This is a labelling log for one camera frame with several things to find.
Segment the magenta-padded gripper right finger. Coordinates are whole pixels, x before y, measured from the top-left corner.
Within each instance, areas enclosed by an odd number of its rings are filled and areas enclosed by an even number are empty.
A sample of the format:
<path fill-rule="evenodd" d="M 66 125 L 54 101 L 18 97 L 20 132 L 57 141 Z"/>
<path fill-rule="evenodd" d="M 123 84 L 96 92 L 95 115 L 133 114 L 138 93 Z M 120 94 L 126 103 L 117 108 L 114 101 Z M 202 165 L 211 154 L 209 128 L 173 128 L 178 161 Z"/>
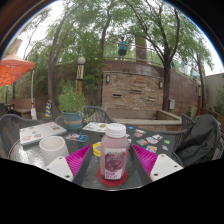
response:
<path fill-rule="evenodd" d="M 155 182 L 182 169 L 182 166 L 166 154 L 156 155 L 131 144 L 130 154 L 134 160 L 143 185 Z"/>

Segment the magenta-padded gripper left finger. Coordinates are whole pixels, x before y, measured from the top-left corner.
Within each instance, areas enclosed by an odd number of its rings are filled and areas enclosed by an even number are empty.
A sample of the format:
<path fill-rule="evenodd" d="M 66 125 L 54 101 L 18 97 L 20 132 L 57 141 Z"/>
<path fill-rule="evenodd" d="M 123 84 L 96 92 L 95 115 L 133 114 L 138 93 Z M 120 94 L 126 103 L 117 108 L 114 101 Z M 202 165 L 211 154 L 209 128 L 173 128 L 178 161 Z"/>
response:
<path fill-rule="evenodd" d="M 45 170 L 81 186 L 93 155 L 100 155 L 99 143 L 85 146 L 67 157 L 59 156 Z"/>

